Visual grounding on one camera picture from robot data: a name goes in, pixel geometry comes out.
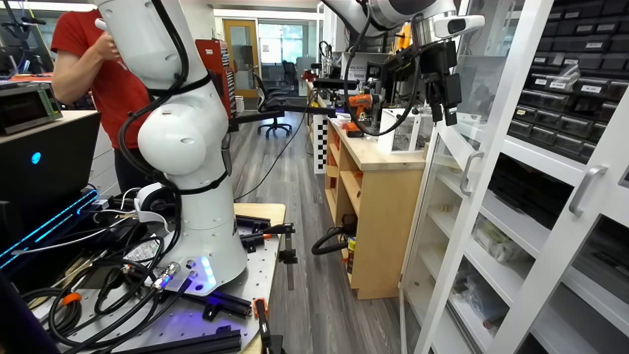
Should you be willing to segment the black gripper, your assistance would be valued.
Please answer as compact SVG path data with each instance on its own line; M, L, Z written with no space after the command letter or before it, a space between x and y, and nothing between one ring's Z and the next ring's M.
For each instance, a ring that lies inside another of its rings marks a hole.
M441 121L439 111L439 89L435 83L441 83L443 99L441 107L445 113L445 125L455 125L455 107L461 103L459 76L453 74L455 62L455 44L437 42L428 44L420 52L420 80L426 83L426 103L430 107L432 123Z

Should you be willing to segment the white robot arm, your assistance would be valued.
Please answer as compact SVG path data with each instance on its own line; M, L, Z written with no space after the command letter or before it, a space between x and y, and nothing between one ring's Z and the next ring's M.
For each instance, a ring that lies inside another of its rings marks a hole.
M247 266L219 152L229 119L176 0L92 3L99 13L95 26L113 38L123 66L152 95L137 113L137 146L149 174L170 188L178 203L178 231L152 286L206 298Z

